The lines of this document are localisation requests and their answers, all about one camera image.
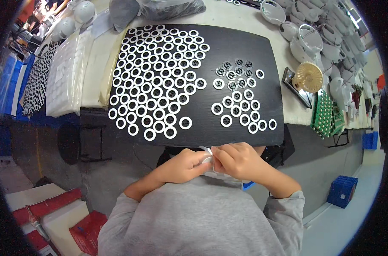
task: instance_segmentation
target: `gray floor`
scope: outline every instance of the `gray floor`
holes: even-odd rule
[[[94,119],[85,122],[96,124]],[[133,153],[133,146],[126,139],[109,132],[104,133],[104,153],[113,160],[102,163],[79,163],[69,166],[59,156],[56,131],[15,124],[12,128],[12,154],[32,183],[43,175],[63,189],[81,187],[89,210],[110,214],[121,191],[156,166],[163,147],[134,147],[135,154],[150,168],[142,164]],[[321,140],[309,127],[289,125],[295,144],[295,153],[279,169],[295,178],[302,186],[306,197],[304,216],[307,216],[325,201],[331,182],[338,175],[352,175],[360,166],[361,131],[351,133],[351,143],[344,147],[327,148],[333,141]],[[38,151],[36,147],[38,133]],[[82,132],[84,151],[98,157],[99,132]],[[263,208],[268,191],[256,184],[247,191],[258,206]]]

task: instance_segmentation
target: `wire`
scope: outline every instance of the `wire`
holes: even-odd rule
[[[143,162],[137,155],[136,155],[136,152],[134,151],[134,144],[133,144],[133,155],[135,156],[135,158],[137,158],[138,161],[140,161],[143,165],[145,165],[146,167],[148,167],[150,170],[153,170],[153,168],[151,168],[150,166],[148,166],[145,162]]]

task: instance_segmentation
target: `plastic bag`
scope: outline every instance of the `plastic bag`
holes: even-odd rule
[[[149,20],[168,20],[205,12],[202,0],[137,0],[140,11]]]
[[[75,31],[56,50],[46,84],[46,115],[80,115],[83,80],[93,44],[92,27]]]

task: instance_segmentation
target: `blue crate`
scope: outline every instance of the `blue crate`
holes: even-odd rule
[[[346,208],[355,193],[357,178],[339,176],[330,186],[326,202]]]

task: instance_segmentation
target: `black mat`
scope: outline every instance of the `black mat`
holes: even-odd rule
[[[273,55],[272,47],[269,40],[265,37],[247,33],[239,30],[220,28],[207,25],[188,25],[188,24],[171,24],[166,25],[166,29],[178,28],[180,31],[190,31],[192,29],[199,32],[199,36],[204,38],[204,43],[210,46],[210,50],[206,52],[205,59],[201,60],[201,67],[198,69],[187,68],[184,73],[193,70],[197,74],[197,78],[204,78],[207,81],[207,87],[203,90],[197,90],[194,95],[190,96],[188,104],[181,106],[181,110],[177,116],[177,122],[174,127],[177,130],[177,135],[173,139],[167,139],[163,133],[156,134],[153,141],[146,141],[144,138],[144,128],[141,125],[141,118],[138,117],[135,124],[139,126],[139,132],[136,136],[130,136],[127,125],[124,129],[115,130],[118,137],[126,137],[130,143],[134,144],[149,144],[149,145],[166,145],[166,146],[181,146],[181,147],[197,147],[197,146],[212,146],[222,145],[224,143],[247,142],[252,146],[270,146],[279,145],[283,142],[284,123],[282,110],[282,95],[280,81]],[[217,90],[213,87],[214,79],[218,78],[215,69],[222,66],[222,62],[229,61],[234,66],[234,61],[237,58],[243,60],[250,60],[253,62],[253,78],[257,81],[254,88],[245,87],[238,90],[243,93],[246,89],[251,89],[254,92],[254,99],[257,99],[261,107],[258,110],[261,119],[267,122],[270,119],[277,121],[275,130],[258,131],[255,134],[248,132],[248,126],[242,126],[239,123],[239,117],[232,117],[232,125],[230,127],[223,127],[220,123],[221,116],[224,114],[230,115],[230,111],[224,108],[222,115],[214,115],[211,112],[212,104],[222,103],[222,98],[231,96],[231,91],[225,85],[222,90]],[[262,69],[265,73],[264,79],[258,79],[255,75],[255,70]],[[154,71],[155,75],[160,75],[159,72]],[[184,92],[183,89],[177,89],[179,93]],[[110,95],[115,94],[115,88],[112,87]],[[152,111],[148,111],[147,115],[153,115]],[[183,130],[178,125],[181,117],[188,116],[191,118],[193,124],[190,129]]]

